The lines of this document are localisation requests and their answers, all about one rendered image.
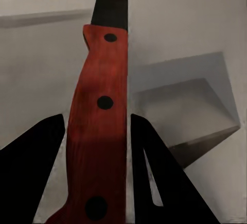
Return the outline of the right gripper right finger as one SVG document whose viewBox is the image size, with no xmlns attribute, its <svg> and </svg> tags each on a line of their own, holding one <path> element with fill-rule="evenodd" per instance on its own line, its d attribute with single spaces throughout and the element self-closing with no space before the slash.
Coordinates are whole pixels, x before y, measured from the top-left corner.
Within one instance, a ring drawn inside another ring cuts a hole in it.
<svg viewBox="0 0 247 224">
<path fill-rule="evenodd" d="M 220 224 L 149 120 L 131 114 L 135 224 Z M 164 206 L 153 203 L 144 150 Z"/>
</svg>

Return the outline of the parer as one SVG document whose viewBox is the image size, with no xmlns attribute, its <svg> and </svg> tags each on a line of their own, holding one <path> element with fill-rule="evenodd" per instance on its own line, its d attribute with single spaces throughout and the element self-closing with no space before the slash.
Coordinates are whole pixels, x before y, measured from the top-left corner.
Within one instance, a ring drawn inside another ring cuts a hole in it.
<svg viewBox="0 0 247 224">
<path fill-rule="evenodd" d="M 96 0 L 70 109 L 68 197 L 45 224 L 126 224 L 128 0 Z"/>
</svg>

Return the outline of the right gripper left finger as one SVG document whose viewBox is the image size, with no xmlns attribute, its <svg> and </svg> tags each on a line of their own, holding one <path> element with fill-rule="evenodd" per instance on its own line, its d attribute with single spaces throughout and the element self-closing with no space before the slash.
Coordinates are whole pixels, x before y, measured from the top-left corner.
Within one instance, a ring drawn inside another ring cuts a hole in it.
<svg viewBox="0 0 247 224">
<path fill-rule="evenodd" d="M 32 224 L 64 134 L 58 114 L 0 150 L 0 224 Z"/>
</svg>

